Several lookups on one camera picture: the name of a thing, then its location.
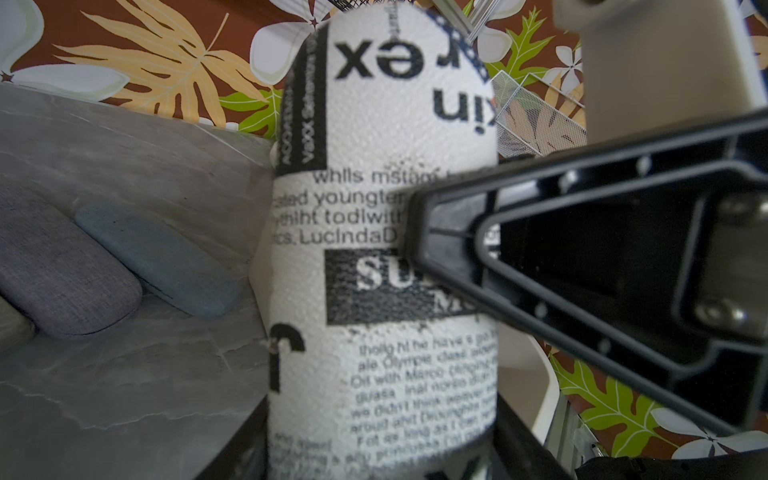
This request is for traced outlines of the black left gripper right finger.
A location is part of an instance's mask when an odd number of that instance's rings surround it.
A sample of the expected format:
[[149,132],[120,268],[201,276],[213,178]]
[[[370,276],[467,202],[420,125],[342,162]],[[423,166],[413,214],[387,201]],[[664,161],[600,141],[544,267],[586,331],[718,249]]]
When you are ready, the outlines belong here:
[[491,478],[568,480],[570,476],[503,398],[492,432]]

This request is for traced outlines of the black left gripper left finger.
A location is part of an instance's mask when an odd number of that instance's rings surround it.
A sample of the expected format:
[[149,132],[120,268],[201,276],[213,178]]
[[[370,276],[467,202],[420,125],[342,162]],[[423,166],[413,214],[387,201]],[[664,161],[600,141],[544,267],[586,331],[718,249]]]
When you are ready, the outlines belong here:
[[267,478],[268,401],[263,398],[196,480],[260,480]]

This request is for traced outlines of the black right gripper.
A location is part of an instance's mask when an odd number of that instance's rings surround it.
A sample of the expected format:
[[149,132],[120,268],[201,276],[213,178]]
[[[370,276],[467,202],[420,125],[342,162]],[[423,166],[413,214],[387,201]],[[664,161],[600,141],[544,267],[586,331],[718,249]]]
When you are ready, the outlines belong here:
[[566,150],[414,195],[405,252],[498,320],[717,432],[767,406],[767,122]]

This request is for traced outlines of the cream plastic storage box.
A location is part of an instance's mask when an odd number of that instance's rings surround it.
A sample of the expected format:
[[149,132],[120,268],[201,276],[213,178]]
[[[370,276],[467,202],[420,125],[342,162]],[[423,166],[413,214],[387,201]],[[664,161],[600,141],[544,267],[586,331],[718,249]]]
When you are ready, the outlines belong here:
[[554,369],[533,336],[500,324],[498,339],[499,393],[544,444],[560,397]]

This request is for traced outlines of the purple fabric glasses case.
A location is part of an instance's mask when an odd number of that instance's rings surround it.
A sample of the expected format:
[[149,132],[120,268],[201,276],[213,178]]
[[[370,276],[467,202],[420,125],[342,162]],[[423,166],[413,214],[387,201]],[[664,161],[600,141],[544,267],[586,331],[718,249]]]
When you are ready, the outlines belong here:
[[40,330],[65,339],[130,318],[143,293],[125,266],[59,210],[3,183],[1,295]]

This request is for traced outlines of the grey stone block case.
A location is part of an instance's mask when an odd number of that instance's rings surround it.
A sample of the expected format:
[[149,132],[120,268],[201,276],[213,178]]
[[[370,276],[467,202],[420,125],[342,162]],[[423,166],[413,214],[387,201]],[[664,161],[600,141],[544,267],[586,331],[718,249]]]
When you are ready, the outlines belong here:
[[28,343],[36,334],[35,325],[4,298],[0,300],[0,351],[7,353]]

